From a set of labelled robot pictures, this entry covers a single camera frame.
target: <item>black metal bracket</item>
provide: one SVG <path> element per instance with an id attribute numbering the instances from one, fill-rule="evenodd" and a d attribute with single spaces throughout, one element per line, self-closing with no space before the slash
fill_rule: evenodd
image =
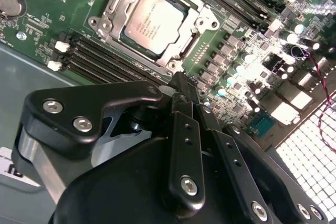
<path id="1" fill-rule="evenodd" d="M 233 124 L 226 131 L 237 144 L 267 205 L 282 223 L 328 223 L 323 211 L 249 135 Z"/>
<path id="2" fill-rule="evenodd" d="M 102 135 L 105 111 L 154 105 L 161 98 L 159 89 L 146 81 L 38 90 L 26 97 L 20 123 L 31 137 L 60 154 L 84 158 Z M 82 119 L 79 129 L 76 119 Z"/>
<path id="3" fill-rule="evenodd" d="M 229 202 L 225 209 L 220 208 L 222 212 L 216 212 L 218 219 L 228 213 L 229 223 L 328 223 L 321 209 L 246 133 L 233 124 L 222 131 L 211 109 L 199 103 L 194 84 L 185 74 L 176 73 L 166 89 L 137 81 L 33 92 L 25 100 L 13 161 L 21 173 L 44 183 L 48 190 L 49 186 L 57 189 L 53 194 L 56 202 L 66 191 L 67 196 L 61 201 L 68 208 L 67 197 L 72 199 L 70 206 L 76 204 L 74 197 L 87 191 L 87 181 L 90 185 L 105 182 L 122 186 L 116 181 L 114 170 L 110 170 L 112 167 L 120 172 L 115 164 L 143 169 L 142 161 L 146 160 L 148 165 L 156 162 L 150 160 L 151 156 L 164 159 L 158 153 L 164 154 L 167 150 L 167 161 L 158 164 L 162 168 L 160 177 L 164 178 L 160 200 L 174 218 L 198 223 L 197 216 L 213 216 L 215 207 L 207 205 L 205 200 L 206 192 L 211 191 L 211 202 L 219 203 L 223 199 Z M 117 122 L 113 123 L 121 126 L 117 132 L 146 129 L 152 131 L 152 138 L 109 160 L 108 164 L 88 171 L 92 149 L 104 134 L 102 120 L 107 112 L 112 116 L 115 113 Z M 124 161 L 126 157 L 133 157 L 132 164 Z M 52 175 L 47 174 L 43 167 L 46 165 Z M 76 168 L 77 178 L 67 167 Z M 127 172 L 140 179 L 137 168 Z M 143 172 L 161 181 L 155 165 Z M 204 174 L 214 176 L 206 178 L 212 186 L 221 185 L 216 193 L 206 184 Z M 146 186 L 140 180 L 134 184 L 139 182 L 139 188 L 147 191 L 151 207 L 155 206 L 165 221 L 172 220 L 156 207 L 158 199 L 152 191 L 157 188 Z M 79 189 L 74 189 L 74 185 L 79 184 Z M 136 188 L 132 188 L 132 193 L 139 194 Z M 61 219 L 57 221 L 57 224 L 65 223 Z"/>

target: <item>bolt head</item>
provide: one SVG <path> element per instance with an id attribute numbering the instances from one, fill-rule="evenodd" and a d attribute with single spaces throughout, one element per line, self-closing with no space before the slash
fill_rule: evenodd
<path id="1" fill-rule="evenodd" d="M 313 206 L 310 207 L 310 210 L 313 212 L 313 214 L 319 219 L 322 220 L 322 214 Z"/>
<path id="2" fill-rule="evenodd" d="M 183 177 L 181 179 L 181 187 L 185 193 L 190 196 L 195 196 L 197 194 L 197 185 L 191 178 Z"/>
<path id="3" fill-rule="evenodd" d="M 252 210 L 261 221 L 267 221 L 266 210 L 256 201 L 252 202 Z"/>
<path id="4" fill-rule="evenodd" d="M 307 220 L 310 220 L 310 219 L 311 219 L 309 212 L 307 211 L 306 208 L 304 208 L 303 205 L 298 204 L 298 209 L 300 210 L 300 213 L 301 213 Z"/>
<path id="5" fill-rule="evenodd" d="M 89 132 L 92 130 L 92 123 L 86 118 L 76 118 L 73 122 L 73 126 L 80 132 Z"/>
<path id="6" fill-rule="evenodd" d="M 43 103 L 43 109 L 51 114 L 58 114 L 63 110 L 63 105 L 57 101 L 49 100 Z"/>

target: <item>green circuit board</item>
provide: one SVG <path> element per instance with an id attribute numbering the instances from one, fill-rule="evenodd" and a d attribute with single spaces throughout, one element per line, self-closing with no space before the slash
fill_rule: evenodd
<path id="1" fill-rule="evenodd" d="M 132 57 L 124 54 L 99 40 L 96 33 L 88 25 L 88 18 L 91 16 L 101 16 L 108 0 L 25 0 L 27 11 L 23 17 L 13 20 L 0 18 L 0 41 L 9 47 L 35 59 L 46 65 L 49 61 L 59 34 L 63 31 L 76 31 L 85 37 L 99 43 L 101 46 L 114 52 L 119 57 L 126 59 L 134 65 L 139 63 Z M 264 35 L 244 25 L 239 18 L 236 18 L 230 11 L 218 5 L 213 0 L 204 0 L 211 6 L 211 10 L 220 22 L 220 29 L 217 31 L 206 31 L 197 42 L 192 52 L 183 62 L 183 68 L 190 77 L 199 77 L 206 67 L 206 63 L 212 59 L 214 53 L 224 44 L 230 45 L 231 52 L 227 53 L 226 59 L 229 62 L 221 66 L 222 73 L 213 80 L 207 89 L 200 90 L 201 99 L 209 98 L 211 106 L 218 119 L 223 122 L 236 122 L 244 125 L 252 120 L 255 114 L 246 105 L 246 92 L 249 87 L 247 81 L 257 81 L 261 84 L 262 97 L 267 90 L 276 90 L 282 83 L 281 78 L 274 75 L 263 67 L 263 62 L 275 48 L 282 45 L 278 38 L 267 38 Z M 296 14 L 295 20 L 282 19 L 282 27 L 286 28 L 293 21 L 305 26 L 304 34 L 309 35 L 319 41 L 324 40 L 324 30 L 334 24 L 332 19 L 326 18 L 327 13 L 335 11 L 336 0 L 303 0 L 301 3 L 286 2 L 287 6 Z M 276 19 L 278 14 L 269 13 L 271 19 Z M 17 33 L 25 33 L 27 38 L 19 40 Z M 225 38 L 229 35 L 234 36 L 239 41 L 239 45 L 231 45 Z M 251 52 L 256 56 L 252 63 L 244 63 L 239 58 L 242 52 Z M 241 63 L 245 67 L 245 73 L 236 74 L 232 69 L 234 63 Z M 292 64 L 299 67 L 301 61 L 294 61 Z M 232 74 L 239 86 L 228 84 L 224 76 Z M 85 77 L 75 74 L 71 69 L 63 72 L 64 75 L 74 79 L 81 84 L 92 84 Z M 169 76 L 153 73 L 163 82 L 169 82 Z M 220 97 L 216 94 L 215 87 L 222 85 L 226 89 L 226 95 Z"/>

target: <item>mounting screw hole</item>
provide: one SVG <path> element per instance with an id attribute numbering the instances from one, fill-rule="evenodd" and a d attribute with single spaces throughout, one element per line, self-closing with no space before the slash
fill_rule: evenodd
<path id="1" fill-rule="evenodd" d="M 149 87 L 148 87 L 148 91 L 151 92 L 152 94 L 157 94 L 157 90 L 156 90 L 156 88 L 153 87 L 153 86 L 149 86 Z"/>
<path id="2" fill-rule="evenodd" d="M 193 142 L 192 142 L 189 138 L 186 138 L 186 139 L 184 140 L 184 142 L 185 142 L 187 145 L 189 145 L 189 146 L 192 146 L 192 145 L 193 145 Z"/>
<path id="3" fill-rule="evenodd" d="M 238 161 L 238 160 L 233 160 L 233 162 L 236 164 L 236 166 L 238 166 L 238 167 L 241 167 L 242 166 L 242 164 Z"/>

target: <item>silver screw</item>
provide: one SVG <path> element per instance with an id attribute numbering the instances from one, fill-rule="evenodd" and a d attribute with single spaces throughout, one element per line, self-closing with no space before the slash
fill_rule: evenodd
<path id="1" fill-rule="evenodd" d="M 211 113 L 211 109 L 209 109 L 207 106 L 203 106 L 203 110 L 206 112 L 206 113 L 208 113 L 208 114 L 210 114 Z"/>
<path id="2" fill-rule="evenodd" d="M 234 132 L 236 132 L 237 134 L 240 134 L 240 130 L 238 129 L 238 127 L 232 125 L 231 128 Z"/>
<path id="3" fill-rule="evenodd" d="M 313 212 L 313 214 L 319 219 L 322 220 L 322 214 L 313 206 L 310 207 L 310 210 Z"/>
<path id="4" fill-rule="evenodd" d="M 43 103 L 43 109 L 51 114 L 58 114 L 63 110 L 63 106 L 57 101 L 49 100 Z"/>
<path id="5" fill-rule="evenodd" d="M 74 127 L 81 132 L 88 132 L 92 130 L 92 123 L 86 118 L 76 118 L 74 121 Z"/>
<path id="6" fill-rule="evenodd" d="M 265 209 L 256 201 L 252 202 L 252 210 L 261 221 L 267 221 L 267 213 Z"/>
<path id="7" fill-rule="evenodd" d="M 27 39 L 27 35 L 23 31 L 19 31 L 16 34 L 16 38 L 18 38 L 19 40 L 26 40 Z"/>
<path id="8" fill-rule="evenodd" d="M 186 194 L 195 196 L 197 194 L 197 185 L 191 178 L 184 177 L 181 179 L 181 187 Z"/>
<path id="9" fill-rule="evenodd" d="M 301 214 L 302 214 L 307 220 L 310 220 L 310 214 L 309 214 L 309 212 L 307 211 L 307 209 L 304 208 L 303 205 L 301 205 L 301 204 L 298 204 L 298 208 L 299 208 Z"/>

